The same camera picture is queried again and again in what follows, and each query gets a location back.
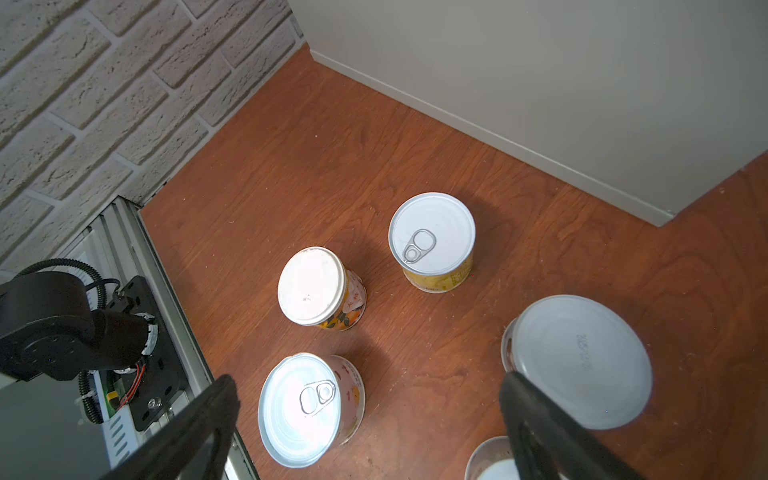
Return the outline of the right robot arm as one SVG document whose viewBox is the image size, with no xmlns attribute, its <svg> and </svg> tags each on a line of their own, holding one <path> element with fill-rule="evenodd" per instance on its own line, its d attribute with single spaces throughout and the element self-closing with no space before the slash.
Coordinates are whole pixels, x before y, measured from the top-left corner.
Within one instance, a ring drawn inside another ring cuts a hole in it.
<svg viewBox="0 0 768 480">
<path fill-rule="evenodd" d="M 151 315 L 92 309 L 72 259 L 38 262 L 1 287 L 1 370 L 26 381 L 59 381 L 93 370 L 132 371 L 121 396 L 129 405 L 156 356 L 161 323 Z M 510 457 L 489 466 L 492 479 L 634 479 L 637 472 L 524 375 L 509 372 L 500 410 Z M 120 460 L 113 479 L 219 479 L 240 410 L 236 384 L 224 375 L 168 426 Z M 259 429 L 272 458 L 288 468 L 313 465 L 358 430 L 365 390 L 340 356 L 300 353 L 269 374 L 259 398 Z"/>
</svg>

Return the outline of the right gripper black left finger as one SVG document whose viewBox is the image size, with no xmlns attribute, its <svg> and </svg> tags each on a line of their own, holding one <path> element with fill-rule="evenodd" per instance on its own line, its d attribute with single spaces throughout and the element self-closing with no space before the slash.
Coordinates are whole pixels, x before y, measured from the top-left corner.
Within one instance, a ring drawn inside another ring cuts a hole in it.
<svg viewBox="0 0 768 480">
<path fill-rule="evenodd" d="M 106 479 L 221 479 L 240 401 L 234 379 L 222 375 Z"/>
</svg>

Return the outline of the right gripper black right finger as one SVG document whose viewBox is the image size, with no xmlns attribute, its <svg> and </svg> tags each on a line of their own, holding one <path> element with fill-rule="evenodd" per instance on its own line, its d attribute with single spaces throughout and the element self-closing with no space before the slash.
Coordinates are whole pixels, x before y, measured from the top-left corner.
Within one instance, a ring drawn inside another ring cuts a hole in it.
<svg viewBox="0 0 768 480">
<path fill-rule="evenodd" d="M 505 374 L 499 406 L 522 479 L 642 477 L 519 372 Z"/>
</svg>

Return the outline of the white can with date stamp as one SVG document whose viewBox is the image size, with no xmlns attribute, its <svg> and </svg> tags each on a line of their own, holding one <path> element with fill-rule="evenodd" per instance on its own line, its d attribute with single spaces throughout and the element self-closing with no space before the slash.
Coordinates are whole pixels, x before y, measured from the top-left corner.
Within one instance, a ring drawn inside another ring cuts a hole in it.
<svg viewBox="0 0 768 480">
<path fill-rule="evenodd" d="M 465 480 L 521 480 L 509 439 L 490 438 L 480 444 L 467 462 Z"/>
</svg>

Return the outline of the orange can with white lid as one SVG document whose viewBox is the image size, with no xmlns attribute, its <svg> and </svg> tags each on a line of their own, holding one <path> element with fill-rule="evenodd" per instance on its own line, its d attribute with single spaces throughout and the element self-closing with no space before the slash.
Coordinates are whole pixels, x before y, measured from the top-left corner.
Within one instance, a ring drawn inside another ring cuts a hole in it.
<svg viewBox="0 0 768 480">
<path fill-rule="evenodd" d="M 331 250 L 313 246 L 296 253 L 283 268 L 277 289 L 282 313 L 293 323 L 344 331 L 355 326 L 367 307 L 359 275 Z"/>
</svg>

